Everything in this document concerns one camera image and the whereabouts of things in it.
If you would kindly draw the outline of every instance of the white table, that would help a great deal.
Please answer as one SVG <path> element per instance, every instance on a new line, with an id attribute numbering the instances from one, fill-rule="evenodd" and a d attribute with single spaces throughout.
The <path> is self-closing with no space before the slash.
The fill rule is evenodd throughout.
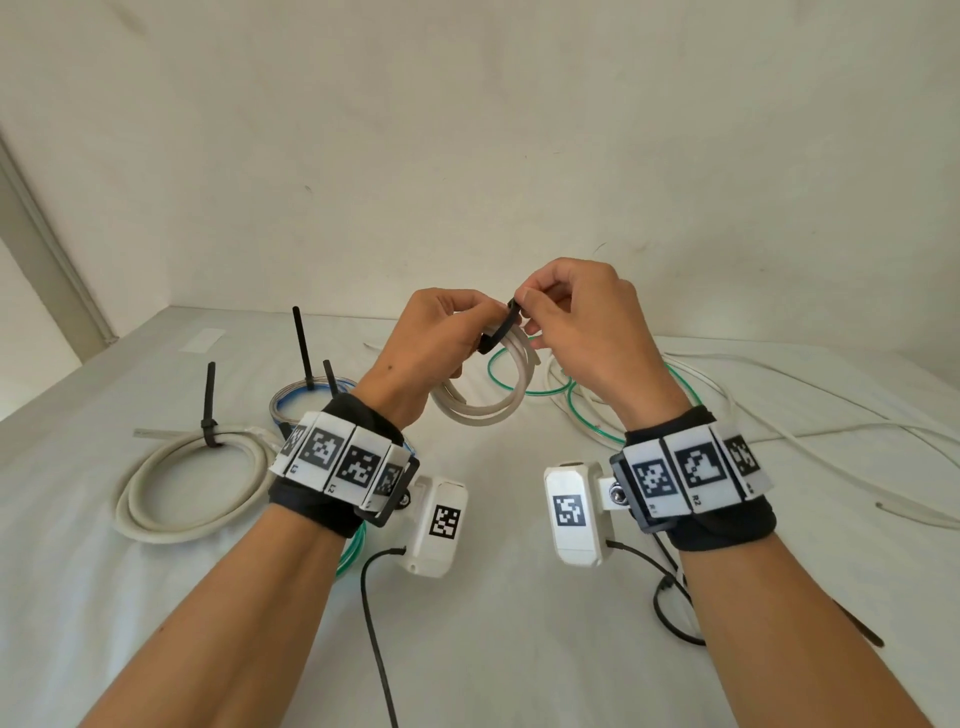
<path id="1" fill-rule="evenodd" d="M 382 344 L 392 325 L 306 317 L 315 369 L 326 356 L 339 376 L 360 377 L 375 357 L 364 342 Z M 227 333 L 206 354 L 179 351 L 204 328 Z M 910 400 L 960 429 L 960 393 L 892 354 L 843 352 L 869 378 L 814 347 L 663 342 L 766 357 L 891 415 L 920 416 Z M 493 400 L 498 394 L 475 358 L 463 390 L 471 401 Z M 215 417 L 223 424 L 272 426 L 271 395 L 302 377 L 289 316 L 170 308 L 0 423 L 5 724 L 75 725 L 250 527 L 252 519 L 198 542 L 146 546 L 110 525 L 117 476 L 156 447 L 132 431 L 196 428 L 208 359 L 218 363 Z M 786 425 L 862 416 L 749 365 L 697 365 Z M 607 450 L 544 400 L 528 400 L 487 428 L 456 425 L 431 403 L 409 434 L 422 470 L 467 483 L 470 504 L 444 579 L 411 576 L 389 559 L 372 569 L 373 617 L 401 725 L 734 726 L 706 651 L 680 643 L 656 621 L 654 570 L 624 553 L 600 569 L 579 570 L 554 553 L 543 468 L 571 458 L 605 462 Z M 817 445 L 960 513 L 960 473 L 909 435 L 861 432 Z M 831 595 L 886 640 L 881 655 L 930 717 L 955 723 L 960 534 L 877 511 L 869 496 L 783 443 L 757 451 L 778 482 L 772 501 L 782 538 Z M 171 502 L 192 512 L 211 508 L 244 467 L 239 452 L 205 452 L 168 474 L 156 509 L 162 515 Z M 618 538 L 654 553 L 625 514 L 615 515 Z M 367 553 L 398 538 L 388 524 L 372 533 Z M 387 724 L 358 573 L 355 567 L 334 586 L 287 726 Z"/>

